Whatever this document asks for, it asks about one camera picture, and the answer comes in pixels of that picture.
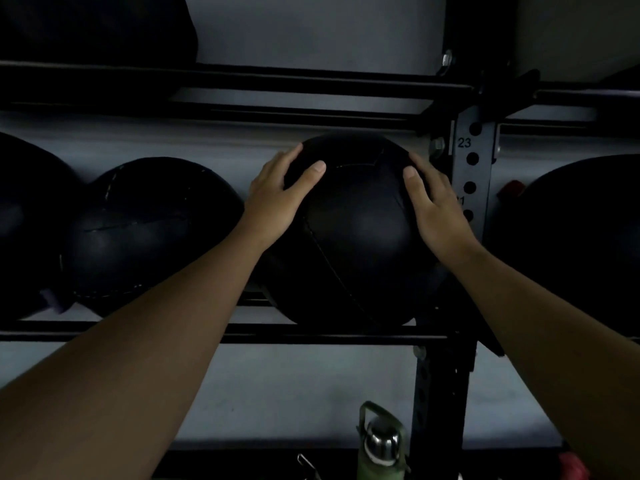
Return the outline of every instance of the medicine ball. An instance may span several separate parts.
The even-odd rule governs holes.
[[[59,290],[61,236],[81,183],[63,161],[0,133],[0,321],[47,306]]]
[[[222,178],[196,163],[125,163],[88,186],[63,272],[78,302],[105,317],[217,245],[243,209]]]
[[[624,334],[640,333],[640,155],[599,157],[533,182],[503,215],[494,252]]]
[[[315,161],[327,170],[259,263],[270,300],[308,325],[404,324],[425,314],[445,271],[418,233],[402,176],[407,151],[370,133],[303,145],[285,188]]]
[[[18,61],[134,67],[185,67],[196,62],[198,38],[185,0],[0,0],[0,57]],[[148,74],[92,80],[91,72],[53,72],[12,79],[9,96],[76,96],[129,100],[168,96],[179,84]]]

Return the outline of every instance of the storage rack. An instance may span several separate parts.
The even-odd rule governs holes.
[[[615,84],[542,82],[537,71],[513,78],[509,62],[513,54],[515,3],[515,0],[447,0],[442,69],[436,76],[205,64],[175,69],[0,61],[0,77],[4,82],[0,88],[0,109],[410,130],[418,135],[428,134],[432,160],[452,176],[454,189],[464,197],[461,204],[465,215],[476,235],[482,238],[491,168],[501,132],[629,135],[628,127],[606,120],[596,123],[505,120],[508,115],[533,104],[577,105],[625,112],[640,101],[640,90],[625,87],[624,77],[617,78]],[[140,84],[411,98],[433,103],[426,102],[421,114],[396,114],[172,101],[87,104],[59,96],[65,94],[65,89],[78,85],[126,88]],[[25,89],[36,87],[39,90],[35,98],[17,96],[25,94]],[[474,184],[472,193],[465,191],[469,182]],[[471,307],[447,307],[446,300],[443,304],[431,310],[434,319],[393,330],[345,333],[328,328],[309,330],[293,324],[230,324],[222,342],[414,346],[417,369],[410,466],[414,478],[454,480],[463,468],[462,434],[477,336],[455,320],[456,315],[473,314]],[[269,306],[269,303],[260,293],[245,292],[238,305]],[[449,322],[456,325],[437,324]],[[73,339],[92,325],[92,322],[68,321],[9,322],[0,324],[0,340],[62,342]],[[204,477],[207,473],[216,473],[216,465],[223,458],[228,460],[229,455],[238,459],[261,458],[261,465],[276,465],[279,461],[293,465],[295,453],[302,450],[283,449],[280,453],[170,451],[157,474]],[[348,465],[348,471],[355,468],[352,450],[309,450],[306,454],[312,460],[314,455],[329,458],[329,464],[334,466]],[[238,468],[251,469],[253,462],[239,462]],[[242,472],[238,475],[249,477]]]

